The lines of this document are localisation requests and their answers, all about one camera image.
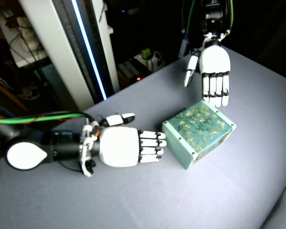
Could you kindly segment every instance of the white robotic hand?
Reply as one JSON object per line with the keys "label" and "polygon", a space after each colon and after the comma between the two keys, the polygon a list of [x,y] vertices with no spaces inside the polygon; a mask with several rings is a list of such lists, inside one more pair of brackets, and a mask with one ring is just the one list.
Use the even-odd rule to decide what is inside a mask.
{"label": "white robotic hand", "polygon": [[227,106],[229,102],[229,75],[231,63],[228,53],[215,42],[201,53],[194,51],[188,63],[184,86],[187,87],[199,64],[202,75],[203,98],[216,107]]}
{"label": "white robotic hand", "polygon": [[165,134],[116,126],[134,120],[134,114],[112,115],[100,122],[107,126],[99,135],[99,158],[112,167],[130,167],[138,162],[157,162],[166,146]]}

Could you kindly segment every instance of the floral box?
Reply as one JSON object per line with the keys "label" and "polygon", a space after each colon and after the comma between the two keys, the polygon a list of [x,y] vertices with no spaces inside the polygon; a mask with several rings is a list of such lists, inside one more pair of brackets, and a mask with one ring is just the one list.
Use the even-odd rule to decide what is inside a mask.
{"label": "floral box", "polygon": [[225,141],[235,128],[229,118],[206,101],[162,123],[167,146],[186,169]]}

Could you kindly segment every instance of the floral pattern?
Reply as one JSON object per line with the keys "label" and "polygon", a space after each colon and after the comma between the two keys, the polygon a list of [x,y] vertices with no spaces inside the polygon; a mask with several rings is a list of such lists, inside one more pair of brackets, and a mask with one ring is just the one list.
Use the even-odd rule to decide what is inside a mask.
{"label": "floral pattern", "polygon": [[216,147],[219,140],[232,131],[232,127],[203,102],[186,109],[168,122],[199,154],[206,148],[210,151]]}

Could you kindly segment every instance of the green cable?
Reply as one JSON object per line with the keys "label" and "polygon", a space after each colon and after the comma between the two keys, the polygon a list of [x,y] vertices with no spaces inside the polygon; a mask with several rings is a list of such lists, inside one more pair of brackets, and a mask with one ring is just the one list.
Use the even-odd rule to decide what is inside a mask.
{"label": "green cable", "polygon": [[190,28],[190,24],[191,24],[191,15],[192,15],[194,3],[195,3],[195,0],[193,0],[193,2],[192,2],[192,6],[191,6],[190,14],[189,14],[189,19],[188,19],[188,21],[187,21],[187,27],[186,27],[186,32],[185,32],[185,34],[188,34],[188,33],[189,33],[189,28]]}
{"label": "green cable", "polygon": [[58,120],[65,118],[75,118],[75,117],[85,117],[85,114],[64,114],[64,115],[54,115],[48,117],[33,117],[33,118],[23,118],[23,119],[0,119],[0,124],[26,124],[30,122],[43,122],[50,120]]}
{"label": "green cable", "polygon": [[231,24],[230,24],[230,29],[231,29],[233,25],[233,19],[234,19],[233,0],[230,0],[230,6],[231,6]]}

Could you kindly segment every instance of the dark background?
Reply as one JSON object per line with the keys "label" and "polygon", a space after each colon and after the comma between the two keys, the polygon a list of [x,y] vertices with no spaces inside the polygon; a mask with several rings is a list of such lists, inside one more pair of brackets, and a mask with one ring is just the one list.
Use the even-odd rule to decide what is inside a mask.
{"label": "dark background", "polygon": [[[166,63],[177,60],[181,34],[182,0],[107,0],[108,24],[116,64],[128,60],[146,47],[159,50]],[[234,24],[223,45],[286,77],[286,0],[234,0]],[[191,0],[185,0],[187,22]],[[126,8],[141,6],[129,16]],[[201,2],[195,1],[189,47],[202,44]]]}

